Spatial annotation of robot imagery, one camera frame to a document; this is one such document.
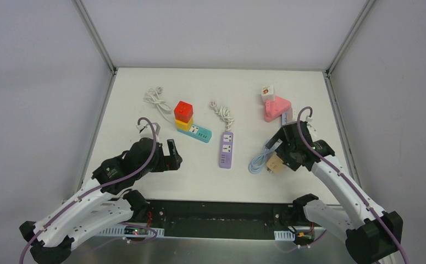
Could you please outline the purple power strip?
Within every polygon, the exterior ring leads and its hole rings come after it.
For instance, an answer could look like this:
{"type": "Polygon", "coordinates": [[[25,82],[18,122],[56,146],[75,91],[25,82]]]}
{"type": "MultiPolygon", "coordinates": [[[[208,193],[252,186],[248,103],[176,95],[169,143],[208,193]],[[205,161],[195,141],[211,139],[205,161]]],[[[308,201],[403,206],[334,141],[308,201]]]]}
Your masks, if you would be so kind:
{"type": "Polygon", "coordinates": [[[233,140],[234,134],[230,131],[225,131],[221,136],[220,154],[219,154],[219,167],[223,169],[230,169],[232,166],[233,158],[233,140]]]}

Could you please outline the beige cube adapter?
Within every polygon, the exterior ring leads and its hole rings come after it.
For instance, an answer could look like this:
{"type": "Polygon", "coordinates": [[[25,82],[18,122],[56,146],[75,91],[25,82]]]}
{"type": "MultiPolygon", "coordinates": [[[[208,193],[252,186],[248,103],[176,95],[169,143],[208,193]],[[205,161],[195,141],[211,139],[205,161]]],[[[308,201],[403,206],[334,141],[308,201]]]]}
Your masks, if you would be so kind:
{"type": "Polygon", "coordinates": [[[265,166],[268,172],[278,173],[284,167],[284,163],[277,153],[273,153],[273,155],[267,160],[265,166]]]}

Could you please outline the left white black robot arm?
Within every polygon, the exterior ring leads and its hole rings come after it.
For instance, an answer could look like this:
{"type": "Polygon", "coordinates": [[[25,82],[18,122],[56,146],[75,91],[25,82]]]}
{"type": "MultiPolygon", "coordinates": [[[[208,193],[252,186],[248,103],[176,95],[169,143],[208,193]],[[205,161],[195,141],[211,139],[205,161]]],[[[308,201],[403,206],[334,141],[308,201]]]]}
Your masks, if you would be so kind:
{"type": "Polygon", "coordinates": [[[176,171],[182,157],[173,139],[163,145],[144,137],[131,149],[104,160],[92,177],[48,217],[26,221],[19,230],[36,263],[63,263],[87,239],[115,224],[147,220],[148,201],[135,189],[147,173],[176,171]]]}

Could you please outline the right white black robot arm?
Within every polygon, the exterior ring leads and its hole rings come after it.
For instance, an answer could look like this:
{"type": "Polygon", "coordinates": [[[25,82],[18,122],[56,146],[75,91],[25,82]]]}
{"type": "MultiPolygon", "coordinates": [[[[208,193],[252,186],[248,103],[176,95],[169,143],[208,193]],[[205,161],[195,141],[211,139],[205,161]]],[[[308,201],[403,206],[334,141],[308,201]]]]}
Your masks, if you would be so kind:
{"type": "Polygon", "coordinates": [[[356,263],[375,263],[395,252],[403,252],[403,220],[374,202],[346,174],[334,150],[324,141],[313,141],[307,122],[283,125],[266,143],[283,165],[293,171],[301,167],[313,173],[332,193],[343,211],[328,207],[313,194],[292,202],[292,220],[323,227],[339,238],[356,263]]]}

